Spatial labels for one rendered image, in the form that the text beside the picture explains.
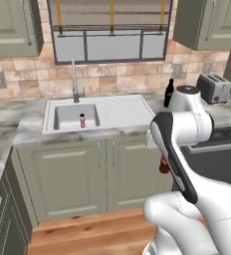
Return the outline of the large black bottle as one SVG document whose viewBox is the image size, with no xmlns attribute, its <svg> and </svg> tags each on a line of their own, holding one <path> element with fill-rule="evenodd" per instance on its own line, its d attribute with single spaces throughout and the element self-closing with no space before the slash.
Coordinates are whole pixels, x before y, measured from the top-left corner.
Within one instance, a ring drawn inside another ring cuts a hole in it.
<svg viewBox="0 0 231 255">
<path fill-rule="evenodd" d="M 166 90 L 165 90 L 163 105 L 164 105 L 166 108 L 167 108 L 168 105 L 169 105 L 171 96 L 172 96 L 173 91 L 174 91 L 173 82 L 174 82 L 174 80 L 173 80 L 173 79 L 170 79 L 170 80 L 169 80 L 169 83 L 168 83 L 168 86 L 167 86 L 167 88 L 166 88 Z"/>
</svg>

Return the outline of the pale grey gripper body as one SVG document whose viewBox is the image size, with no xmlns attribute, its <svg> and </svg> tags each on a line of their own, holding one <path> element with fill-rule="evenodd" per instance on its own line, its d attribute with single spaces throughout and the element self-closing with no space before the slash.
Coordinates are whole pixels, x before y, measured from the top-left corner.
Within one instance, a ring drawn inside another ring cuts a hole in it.
<svg viewBox="0 0 231 255">
<path fill-rule="evenodd" d="M 157 144 L 155 143 L 155 141 L 154 141 L 153 138 L 152 138 L 152 135 L 151 135 L 150 130 L 148 130 L 148 131 L 146 132 L 146 135 L 145 135 L 145 142 L 146 142 L 146 147 L 147 147 L 148 149 L 158 149 Z"/>
</svg>

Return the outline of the window with blind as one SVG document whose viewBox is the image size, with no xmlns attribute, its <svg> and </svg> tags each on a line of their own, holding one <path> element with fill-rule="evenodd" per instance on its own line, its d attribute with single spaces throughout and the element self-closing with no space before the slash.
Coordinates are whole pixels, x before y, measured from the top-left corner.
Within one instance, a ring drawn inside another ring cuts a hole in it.
<svg viewBox="0 0 231 255">
<path fill-rule="evenodd" d="M 47 0 L 58 65 L 162 61 L 173 0 Z"/>
</svg>

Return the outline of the green drawer cabinet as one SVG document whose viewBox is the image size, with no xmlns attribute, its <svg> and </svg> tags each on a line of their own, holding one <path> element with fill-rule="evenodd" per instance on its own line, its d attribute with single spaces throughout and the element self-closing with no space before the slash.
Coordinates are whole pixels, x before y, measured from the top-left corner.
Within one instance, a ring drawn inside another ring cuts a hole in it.
<svg viewBox="0 0 231 255">
<path fill-rule="evenodd" d="M 0 255 L 27 255 L 32 230 L 10 152 L 0 179 Z"/>
</svg>

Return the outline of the green cupboard door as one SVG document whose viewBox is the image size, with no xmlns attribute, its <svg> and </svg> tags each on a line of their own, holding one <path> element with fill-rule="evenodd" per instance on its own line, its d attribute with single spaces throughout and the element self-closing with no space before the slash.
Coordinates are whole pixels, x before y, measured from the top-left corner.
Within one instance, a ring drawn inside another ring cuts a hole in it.
<svg viewBox="0 0 231 255">
<path fill-rule="evenodd" d="M 171 174 L 159 171 L 160 150 L 148 149 L 143 135 L 113 138 L 107 146 L 108 211 L 141 207 L 151 195 L 172 189 Z"/>
<path fill-rule="evenodd" d="M 101 143 L 101 168 L 97 142 Z M 40 222 L 107 209 L 103 141 L 22 146 L 17 151 Z"/>
</svg>

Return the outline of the green wall cupboard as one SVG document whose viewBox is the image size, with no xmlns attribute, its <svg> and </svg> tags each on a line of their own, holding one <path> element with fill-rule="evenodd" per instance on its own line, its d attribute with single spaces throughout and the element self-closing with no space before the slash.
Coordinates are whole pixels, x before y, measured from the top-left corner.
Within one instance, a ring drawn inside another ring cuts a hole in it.
<svg viewBox="0 0 231 255">
<path fill-rule="evenodd" d="M 38 0 L 0 0 L 0 58 L 37 57 L 43 44 Z"/>
<path fill-rule="evenodd" d="M 178 0 L 172 39 L 194 51 L 231 50 L 231 0 Z"/>
</svg>

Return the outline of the silver tap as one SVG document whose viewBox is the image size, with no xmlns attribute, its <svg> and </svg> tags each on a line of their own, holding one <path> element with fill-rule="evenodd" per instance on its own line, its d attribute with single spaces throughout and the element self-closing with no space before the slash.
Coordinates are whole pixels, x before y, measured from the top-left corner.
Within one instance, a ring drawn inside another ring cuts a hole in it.
<svg viewBox="0 0 231 255">
<path fill-rule="evenodd" d="M 85 92 L 79 92 L 78 82 L 77 82 L 77 72 L 75 60 L 72 60 L 72 76 L 73 76 L 73 99 L 74 103 L 77 104 L 80 101 L 80 97 L 84 97 Z"/>
</svg>

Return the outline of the silver toaster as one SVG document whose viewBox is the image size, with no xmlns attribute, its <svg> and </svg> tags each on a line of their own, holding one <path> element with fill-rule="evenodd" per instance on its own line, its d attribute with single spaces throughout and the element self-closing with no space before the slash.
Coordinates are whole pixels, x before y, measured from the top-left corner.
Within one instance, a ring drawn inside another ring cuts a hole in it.
<svg viewBox="0 0 231 255">
<path fill-rule="evenodd" d="M 196 88 L 207 104 L 225 104 L 230 95 L 231 82 L 216 74 L 201 74 Z"/>
</svg>

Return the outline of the white sink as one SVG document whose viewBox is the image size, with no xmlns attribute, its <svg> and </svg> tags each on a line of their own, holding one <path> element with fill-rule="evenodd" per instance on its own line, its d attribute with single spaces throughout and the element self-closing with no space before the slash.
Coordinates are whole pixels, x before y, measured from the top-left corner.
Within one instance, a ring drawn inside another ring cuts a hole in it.
<svg viewBox="0 0 231 255">
<path fill-rule="evenodd" d="M 80 114 L 86 127 L 81 127 Z M 49 100 L 46 103 L 42 133 L 60 133 L 105 128 L 149 126 L 155 116 L 145 98 L 140 95 Z"/>
</svg>

